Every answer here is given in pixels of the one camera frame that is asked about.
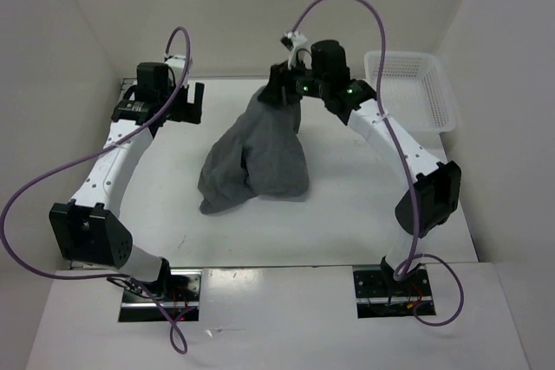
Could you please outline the grey shorts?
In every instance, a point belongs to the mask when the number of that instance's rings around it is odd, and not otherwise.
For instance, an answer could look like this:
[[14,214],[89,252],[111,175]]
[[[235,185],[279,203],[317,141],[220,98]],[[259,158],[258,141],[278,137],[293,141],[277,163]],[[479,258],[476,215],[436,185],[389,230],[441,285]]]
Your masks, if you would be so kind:
[[216,215],[256,197],[299,199],[310,189],[298,138],[301,105],[274,108],[259,88],[245,111],[212,145],[199,174],[199,211]]

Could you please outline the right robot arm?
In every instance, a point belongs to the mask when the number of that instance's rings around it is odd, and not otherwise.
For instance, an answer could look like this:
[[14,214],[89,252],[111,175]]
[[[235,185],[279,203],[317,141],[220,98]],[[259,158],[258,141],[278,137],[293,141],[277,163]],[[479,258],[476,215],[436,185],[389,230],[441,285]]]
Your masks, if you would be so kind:
[[428,233],[457,210],[461,170],[426,151],[380,104],[375,88],[351,77],[338,41],[309,44],[301,34],[289,32],[280,42],[289,57],[271,66],[260,100],[275,108],[297,104],[304,97],[321,100],[377,151],[407,188],[395,207],[398,235],[382,259],[380,274],[382,288],[399,295],[424,257]]

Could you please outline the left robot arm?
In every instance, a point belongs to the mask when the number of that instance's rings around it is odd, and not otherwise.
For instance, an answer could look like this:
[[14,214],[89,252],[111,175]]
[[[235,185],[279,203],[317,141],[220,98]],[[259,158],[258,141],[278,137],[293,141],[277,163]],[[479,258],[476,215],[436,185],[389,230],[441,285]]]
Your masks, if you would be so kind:
[[96,159],[70,200],[53,204],[49,211],[64,259],[125,274],[127,279],[112,282],[156,301],[170,296],[179,281],[171,276],[165,258],[134,245],[131,232],[119,219],[121,202],[136,166],[164,123],[200,123],[205,86],[195,84],[194,100],[187,100],[190,66],[183,55],[137,66],[136,83],[112,113],[106,153]]

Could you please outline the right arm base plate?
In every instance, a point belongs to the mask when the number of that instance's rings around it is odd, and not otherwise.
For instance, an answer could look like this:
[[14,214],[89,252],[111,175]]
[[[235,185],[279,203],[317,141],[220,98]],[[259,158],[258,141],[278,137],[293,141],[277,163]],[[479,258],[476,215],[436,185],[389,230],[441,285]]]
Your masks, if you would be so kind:
[[403,282],[390,277],[380,265],[354,267],[352,270],[358,319],[436,315],[428,272],[424,265]]

